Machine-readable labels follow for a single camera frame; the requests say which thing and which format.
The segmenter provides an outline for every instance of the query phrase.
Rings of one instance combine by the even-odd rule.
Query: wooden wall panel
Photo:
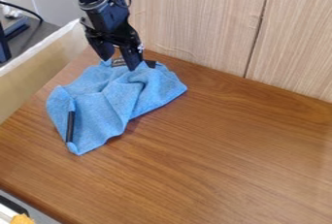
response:
[[[248,78],[332,101],[332,0],[268,0]]]
[[[264,0],[134,0],[148,49],[242,76]]]

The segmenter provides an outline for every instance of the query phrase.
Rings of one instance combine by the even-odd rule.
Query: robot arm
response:
[[[118,47],[130,71],[144,60],[143,45],[137,31],[128,23],[129,5],[125,0],[79,0],[87,17],[81,18],[85,36],[103,60],[110,59]],[[147,61],[154,68],[155,63]]]

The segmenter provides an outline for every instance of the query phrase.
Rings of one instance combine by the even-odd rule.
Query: blue microfiber cloth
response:
[[[61,138],[67,135],[68,112],[75,113],[69,150],[83,155],[121,135],[130,119],[162,107],[186,92],[186,86],[164,65],[146,62],[130,72],[111,60],[87,68],[66,86],[57,86],[47,111]]]

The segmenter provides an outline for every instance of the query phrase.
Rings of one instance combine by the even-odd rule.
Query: orange object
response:
[[[14,216],[11,224],[35,224],[35,222],[24,213]]]

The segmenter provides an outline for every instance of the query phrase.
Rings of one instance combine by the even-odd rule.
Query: wooden tabletop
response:
[[[45,102],[74,60],[0,127],[0,187],[63,223],[331,224],[332,106],[146,52],[188,92],[79,157]]]

